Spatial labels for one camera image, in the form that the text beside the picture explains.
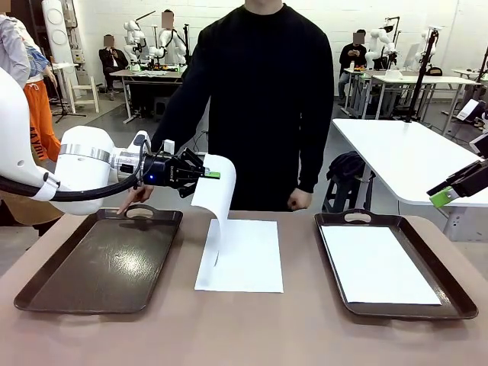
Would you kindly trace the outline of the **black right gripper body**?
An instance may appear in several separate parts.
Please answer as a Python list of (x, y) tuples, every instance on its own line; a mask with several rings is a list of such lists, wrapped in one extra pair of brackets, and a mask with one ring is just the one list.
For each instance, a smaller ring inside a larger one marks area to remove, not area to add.
[(483, 133), (471, 141), (471, 149), (482, 159), (488, 158), (488, 133)]

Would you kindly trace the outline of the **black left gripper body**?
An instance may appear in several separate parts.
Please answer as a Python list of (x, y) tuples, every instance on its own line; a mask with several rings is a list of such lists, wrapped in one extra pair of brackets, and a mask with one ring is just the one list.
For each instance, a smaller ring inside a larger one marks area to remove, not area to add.
[(146, 156), (143, 163), (143, 183), (145, 185), (177, 188), (178, 177), (175, 170), (181, 160), (177, 156)]

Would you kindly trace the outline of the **person's left hand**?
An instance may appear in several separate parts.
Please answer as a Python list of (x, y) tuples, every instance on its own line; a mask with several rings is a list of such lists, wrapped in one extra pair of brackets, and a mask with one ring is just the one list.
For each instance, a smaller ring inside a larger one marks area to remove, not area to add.
[(312, 203), (312, 197), (311, 193), (296, 188), (288, 199), (288, 208), (292, 211), (307, 209)]

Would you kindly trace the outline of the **person's right hand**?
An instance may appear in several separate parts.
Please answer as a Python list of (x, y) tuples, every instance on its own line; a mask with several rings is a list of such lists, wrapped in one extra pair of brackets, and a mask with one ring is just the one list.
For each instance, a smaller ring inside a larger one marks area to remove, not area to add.
[(154, 187), (151, 185), (142, 185), (137, 188), (131, 188), (125, 201), (119, 207), (117, 213), (123, 214), (128, 210), (131, 204), (144, 203), (145, 201), (149, 200), (153, 190)]

